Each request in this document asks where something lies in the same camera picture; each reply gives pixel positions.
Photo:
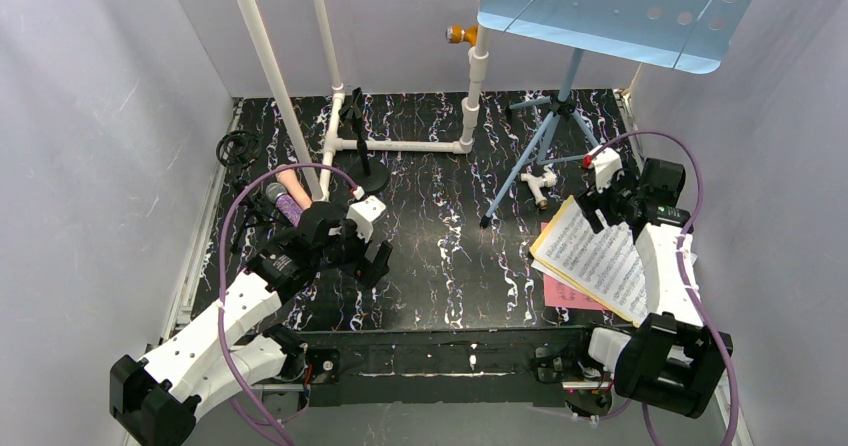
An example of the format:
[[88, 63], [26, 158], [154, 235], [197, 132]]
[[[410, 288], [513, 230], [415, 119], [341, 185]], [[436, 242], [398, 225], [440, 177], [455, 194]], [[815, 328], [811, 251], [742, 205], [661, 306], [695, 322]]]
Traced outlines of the white sheet music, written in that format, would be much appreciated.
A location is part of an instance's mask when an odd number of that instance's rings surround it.
[[635, 326], [651, 313], [683, 323], [703, 321], [689, 294], [697, 291], [692, 238], [680, 229], [648, 225], [632, 237], [625, 224], [596, 233], [574, 198], [560, 207], [531, 246], [535, 260]]
[[545, 280], [556, 279], [556, 276], [551, 273], [550, 269], [538, 260], [533, 260], [531, 263], [531, 267], [536, 271], [539, 271], [543, 275]]

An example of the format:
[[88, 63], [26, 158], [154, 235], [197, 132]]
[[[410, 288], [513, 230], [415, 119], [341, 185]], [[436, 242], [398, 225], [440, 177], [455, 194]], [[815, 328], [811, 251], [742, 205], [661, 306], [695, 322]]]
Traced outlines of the yellow sheet music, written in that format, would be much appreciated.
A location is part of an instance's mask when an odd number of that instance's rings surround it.
[[530, 248], [551, 273], [635, 325], [645, 319], [645, 279], [630, 231], [624, 225], [595, 234], [573, 198], [545, 223]]

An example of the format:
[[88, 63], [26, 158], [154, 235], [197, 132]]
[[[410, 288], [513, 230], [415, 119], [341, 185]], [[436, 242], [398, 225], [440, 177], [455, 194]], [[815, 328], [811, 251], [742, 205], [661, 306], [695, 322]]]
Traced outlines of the black round-base microphone stand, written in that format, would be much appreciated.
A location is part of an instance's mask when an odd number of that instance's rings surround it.
[[359, 162], [347, 174], [367, 194], [382, 192], [390, 182], [388, 168], [377, 158], [371, 157], [364, 130], [364, 97], [360, 87], [355, 88], [340, 109], [340, 123], [350, 126], [356, 135], [355, 150]]

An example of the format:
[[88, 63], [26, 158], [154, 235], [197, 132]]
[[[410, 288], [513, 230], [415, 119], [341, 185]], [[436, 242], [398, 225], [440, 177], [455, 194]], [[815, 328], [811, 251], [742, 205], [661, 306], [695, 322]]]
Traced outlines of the pink microphone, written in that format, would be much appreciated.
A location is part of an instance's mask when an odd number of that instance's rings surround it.
[[302, 210], [306, 210], [312, 206], [312, 198], [302, 186], [295, 169], [277, 172], [275, 177], [277, 182], [286, 189], [288, 195]]

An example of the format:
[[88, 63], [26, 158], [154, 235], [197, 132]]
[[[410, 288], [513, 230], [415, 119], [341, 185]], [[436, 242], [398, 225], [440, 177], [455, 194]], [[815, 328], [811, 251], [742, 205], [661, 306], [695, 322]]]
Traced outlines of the pink sheet music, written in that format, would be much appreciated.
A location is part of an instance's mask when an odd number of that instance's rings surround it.
[[543, 277], [544, 303], [547, 307], [604, 311], [605, 307], [570, 284]]

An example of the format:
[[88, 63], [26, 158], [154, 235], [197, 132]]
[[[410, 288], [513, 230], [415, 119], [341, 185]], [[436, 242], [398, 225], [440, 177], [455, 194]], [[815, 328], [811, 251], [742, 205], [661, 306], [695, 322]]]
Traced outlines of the blue music stand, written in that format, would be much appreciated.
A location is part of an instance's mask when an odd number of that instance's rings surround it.
[[752, 0], [478, 0], [478, 30], [469, 51], [469, 90], [462, 102], [461, 144], [473, 140], [489, 40], [504, 32], [572, 48], [557, 102], [572, 89], [587, 52], [693, 74], [721, 64]]

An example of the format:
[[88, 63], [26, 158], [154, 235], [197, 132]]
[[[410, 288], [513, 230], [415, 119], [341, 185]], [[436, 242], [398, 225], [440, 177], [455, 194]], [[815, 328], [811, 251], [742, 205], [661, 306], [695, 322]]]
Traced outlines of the purple glitter microphone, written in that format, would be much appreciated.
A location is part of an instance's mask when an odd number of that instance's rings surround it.
[[292, 226], [299, 224], [303, 209], [288, 193], [284, 185], [272, 182], [265, 187], [264, 194]]

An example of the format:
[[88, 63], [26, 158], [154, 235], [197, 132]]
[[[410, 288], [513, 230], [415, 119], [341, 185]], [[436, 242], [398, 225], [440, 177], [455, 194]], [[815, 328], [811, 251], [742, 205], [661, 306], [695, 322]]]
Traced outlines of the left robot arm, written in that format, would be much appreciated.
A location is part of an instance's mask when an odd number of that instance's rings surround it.
[[110, 369], [110, 415], [141, 445], [181, 445], [220, 403], [272, 377], [306, 372], [308, 344], [276, 325], [235, 348], [251, 329], [309, 287], [320, 272], [338, 270], [371, 287], [389, 271], [384, 241], [368, 258], [386, 205], [375, 196], [341, 207], [316, 202], [299, 223], [275, 234], [187, 326], [140, 359], [125, 355]]

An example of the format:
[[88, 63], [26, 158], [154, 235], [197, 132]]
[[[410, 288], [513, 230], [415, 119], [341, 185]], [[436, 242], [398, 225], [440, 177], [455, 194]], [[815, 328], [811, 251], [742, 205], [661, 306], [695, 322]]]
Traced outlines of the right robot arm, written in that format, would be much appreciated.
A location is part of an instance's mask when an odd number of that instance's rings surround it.
[[624, 398], [688, 418], [700, 417], [725, 372], [729, 334], [705, 325], [691, 294], [691, 215], [677, 206], [684, 166], [655, 158], [641, 171], [611, 150], [591, 154], [594, 174], [577, 204], [591, 229], [626, 224], [643, 268], [647, 315], [632, 332], [592, 330], [586, 354], [612, 372]]

